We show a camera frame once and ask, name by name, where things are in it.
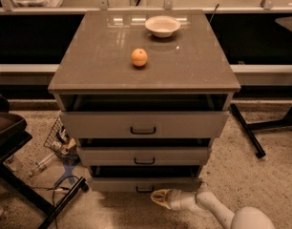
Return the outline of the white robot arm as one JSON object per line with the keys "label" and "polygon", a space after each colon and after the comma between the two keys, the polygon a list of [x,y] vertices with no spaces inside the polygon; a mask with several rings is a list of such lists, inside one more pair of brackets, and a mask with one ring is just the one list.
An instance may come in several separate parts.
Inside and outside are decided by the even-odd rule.
{"label": "white robot arm", "polygon": [[213,215],[223,229],[276,229],[272,220],[261,210],[243,207],[233,212],[205,188],[199,188],[196,192],[161,189],[151,194],[151,200],[170,210],[187,210],[202,217]]}

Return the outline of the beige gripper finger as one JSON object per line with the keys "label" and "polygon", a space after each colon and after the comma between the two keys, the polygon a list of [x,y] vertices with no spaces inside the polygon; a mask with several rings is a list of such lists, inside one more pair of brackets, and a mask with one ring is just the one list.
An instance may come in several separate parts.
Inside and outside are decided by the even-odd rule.
{"label": "beige gripper finger", "polygon": [[169,189],[161,189],[161,190],[153,191],[153,193],[151,194],[151,200],[162,207],[170,209],[171,206],[169,205],[169,202],[168,202],[169,192],[170,192]]}

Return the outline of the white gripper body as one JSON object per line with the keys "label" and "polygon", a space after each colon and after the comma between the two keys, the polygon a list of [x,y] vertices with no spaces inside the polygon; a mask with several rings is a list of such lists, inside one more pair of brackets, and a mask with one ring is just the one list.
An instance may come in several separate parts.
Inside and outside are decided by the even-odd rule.
{"label": "white gripper body", "polygon": [[167,196],[167,203],[172,210],[190,210],[197,208],[196,193],[173,189]]}

